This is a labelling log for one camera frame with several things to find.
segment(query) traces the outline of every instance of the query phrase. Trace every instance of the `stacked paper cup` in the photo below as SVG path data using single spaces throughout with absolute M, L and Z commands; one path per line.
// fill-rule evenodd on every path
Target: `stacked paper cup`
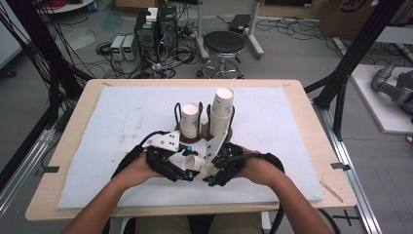
M 234 92 L 229 88 L 219 88 L 216 91 L 210 111 L 209 133 L 215 137 L 223 131 L 228 131 L 233 114 Z
M 198 129 L 198 119 L 200 109 L 196 103 L 187 103 L 182 108 L 182 119 L 179 123 L 181 133 L 187 138 L 196 138 L 200 132 Z

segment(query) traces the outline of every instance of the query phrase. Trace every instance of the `stool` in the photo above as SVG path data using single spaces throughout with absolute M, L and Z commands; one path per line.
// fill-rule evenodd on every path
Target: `stool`
M 240 63 L 238 56 L 244 51 L 244 39 L 237 33 L 230 31 L 213 31 L 204 37 L 204 48 L 218 59 L 210 59 L 204 66 L 202 73 L 207 78 L 221 74 L 225 78 L 244 78 L 238 67 L 231 61 L 235 58 Z

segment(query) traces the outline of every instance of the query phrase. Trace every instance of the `aluminum frame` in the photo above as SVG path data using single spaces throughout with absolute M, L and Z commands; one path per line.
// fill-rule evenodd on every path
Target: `aluminum frame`
M 321 121 L 325 125 L 325 131 L 330 139 L 331 146 L 333 146 L 338 160 L 344 165 L 349 165 L 350 170 L 344 171 L 347 178 L 349 179 L 350 185 L 355 191 L 357 197 L 357 209 L 361 216 L 363 226 L 365 231 L 370 234 L 381 234 L 382 230 L 380 229 L 379 223 L 376 216 L 371 209 L 370 203 L 368 202 L 367 196 L 361 186 L 361 182 L 358 179 L 356 169 L 352 163 L 349 152 L 346 149 L 346 146 L 343 141 L 339 140 L 337 135 L 333 131 L 333 121 L 334 117 L 331 115 L 329 110 L 322 109 L 319 106 L 314 106 L 314 108 L 319 111 L 321 115 Z

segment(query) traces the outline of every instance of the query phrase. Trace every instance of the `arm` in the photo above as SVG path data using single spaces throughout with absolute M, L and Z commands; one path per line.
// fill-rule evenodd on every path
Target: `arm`
M 148 178 L 160 177 L 146 164 L 142 153 L 116 177 L 110 180 L 82 211 L 69 223 L 63 233 L 101 233 L 123 193 Z
M 246 159 L 238 176 L 267 185 L 276 193 L 294 233 L 331 233 L 292 180 L 264 159 Z

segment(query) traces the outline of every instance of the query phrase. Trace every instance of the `wooden table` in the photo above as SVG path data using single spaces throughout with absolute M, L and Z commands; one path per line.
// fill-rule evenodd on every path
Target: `wooden table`
M 332 163 L 337 157 L 324 133 L 319 119 L 310 104 L 303 87 L 296 80 L 92 80 L 83 91 L 81 98 L 67 124 L 55 154 L 49 164 L 59 167 L 58 173 L 44 174 L 26 211 L 28 220 L 53 220 L 73 218 L 80 209 L 57 209 L 56 205 L 65 184 L 66 175 L 75 152 L 82 140 L 84 130 L 94 112 L 105 86 L 137 87 L 275 87 L 283 88 L 294 115 L 297 127 L 308 150 L 315 169 L 324 200 L 313 203 L 315 208 L 351 207 L 357 199 L 341 169 L 334 170 Z M 230 204 L 216 206 L 179 206 L 119 208 L 114 216 L 145 215 L 195 215 L 241 212 L 263 212 L 276 210 L 276 203 Z

